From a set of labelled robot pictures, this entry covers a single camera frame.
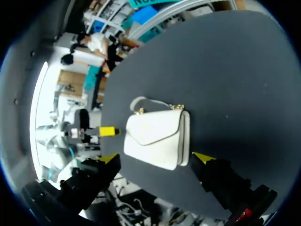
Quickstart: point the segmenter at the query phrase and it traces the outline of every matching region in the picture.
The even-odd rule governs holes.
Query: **black hair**
[[[78,44],[78,43],[73,44],[73,45],[70,47],[70,54],[66,54],[66,55],[64,55],[64,56],[61,58],[61,64],[62,64],[62,65],[71,65],[71,64],[74,63],[74,61],[73,61],[73,55],[72,55],[72,54],[75,52],[75,49],[76,49],[77,47],[85,47],[85,48],[86,48],[86,46],[81,45],[81,44]]]
[[[61,58],[61,64],[62,65],[71,65],[73,64],[73,55],[67,54]]]
[[[78,44],[80,44],[80,42],[86,37],[86,36],[90,36],[89,34],[87,34],[87,33],[80,33],[78,36],[77,36],[77,39],[76,39],[76,41],[77,41],[77,43]]]

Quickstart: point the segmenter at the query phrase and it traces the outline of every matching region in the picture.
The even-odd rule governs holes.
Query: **cardboard box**
[[[203,6],[203,7],[197,8],[195,10],[191,10],[189,12],[193,17],[197,17],[197,16],[212,13],[213,11],[209,6]]]
[[[202,6],[202,7],[196,8],[194,10],[184,11],[182,13],[182,16],[185,20],[189,20],[194,17],[206,15],[206,14],[209,14],[212,12],[213,11],[209,6]]]

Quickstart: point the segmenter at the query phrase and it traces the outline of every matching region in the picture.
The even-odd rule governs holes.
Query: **handbag flap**
[[[167,110],[131,115],[127,120],[127,132],[140,145],[150,145],[179,130],[182,111]]]

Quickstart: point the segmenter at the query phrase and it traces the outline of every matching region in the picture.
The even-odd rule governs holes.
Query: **yellow label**
[[[115,135],[115,127],[99,127],[99,136],[106,137],[106,136],[114,136]]]
[[[118,155],[118,153],[115,153],[115,154],[111,154],[111,155],[108,155],[108,156],[104,156],[104,157],[101,157],[100,161],[103,161],[105,162],[105,164],[107,164],[109,161],[111,161],[111,159],[113,159],[116,155]]]
[[[197,152],[193,152],[193,154],[195,154],[204,164],[206,164],[207,161],[212,160],[212,159],[216,159],[214,157],[210,157],[204,154],[200,154]]]

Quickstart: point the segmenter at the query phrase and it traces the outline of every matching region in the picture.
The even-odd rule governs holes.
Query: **handbag strap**
[[[165,105],[167,107],[170,107],[172,110],[175,110],[175,109],[181,109],[183,110],[184,109],[184,105],[171,105],[171,104],[167,104],[163,101],[159,101],[159,100],[152,100],[152,99],[148,99],[146,97],[136,97],[130,104],[130,110],[132,112],[135,112],[135,106],[136,104],[141,101],[141,100],[150,100],[151,102],[154,102],[154,103],[157,103],[157,104],[162,104],[162,105]],[[140,113],[143,113],[144,112],[144,109],[143,108],[140,108]]]

